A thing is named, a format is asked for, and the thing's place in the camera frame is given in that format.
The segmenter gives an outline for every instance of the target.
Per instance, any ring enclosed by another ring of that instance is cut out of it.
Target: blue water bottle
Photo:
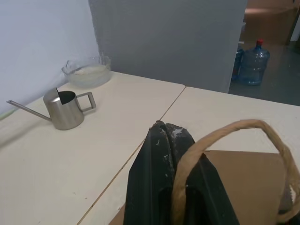
[[[270,53],[262,48],[263,40],[256,42],[255,48],[246,50],[240,65],[239,81],[247,85],[260,85],[267,67]]]
[[[244,54],[244,50],[240,46],[238,46],[238,49],[236,50],[236,54],[235,54],[235,61],[234,61],[234,66],[233,66],[233,71],[231,76],[232,81],[238,78],[240,62],[242,60],[243,54]]]

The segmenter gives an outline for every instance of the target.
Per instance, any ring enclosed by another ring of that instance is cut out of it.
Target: kraft paper handle
[[[172,190],[172,222],[173,225],[183,225],[184,212],[186,205],[186,181],[192,169],[198,162],[202,153],[210,147],[217,140],[228,134],[241,130],[260,128],[264,131],[267,137],[271,140],[273,145],[281,155],[287,174],[287,180],[296,193],[294,204],[285,214],[277,215],[277,222],[284,223],[298,214],[300,211],[300,174],[294,162],[290,149],[282,142],[280,137],[276,134],[272,127],[262,120],[240,120],[229,124],[223,128],[213,131],[207,136],[201,138],[193,144],[187,152],[181,157],[177,165],[177,172],[175,175],[173,190]]]

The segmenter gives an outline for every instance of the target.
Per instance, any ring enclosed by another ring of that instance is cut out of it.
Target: stainless steel watering can
[[[85,95],[89,97],[91,107],[81,109],[77,98]],[[58,130],[69,130],[77,127],[84,120],[83,112],[96,108],[92,92],[76,95],[72,91],[58,92],[56,88],[53,88],[44,95],[43,100],[50,118],[14,101],[9,100],[7,103],[32,113],[44,120],[51,121]]]

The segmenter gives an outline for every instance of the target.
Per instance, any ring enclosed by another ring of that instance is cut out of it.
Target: gray wall
[[[228,92],[247,0],[90,0],[112,70]]]

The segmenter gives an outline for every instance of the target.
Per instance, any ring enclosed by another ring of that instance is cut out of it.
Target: red bottle cap
[[[262,40],[262,39],[258,39],[258,40],[256,41],[256,44],[257,44],[257,45],[262,45],[262,44],[263,44],[263,40]]]

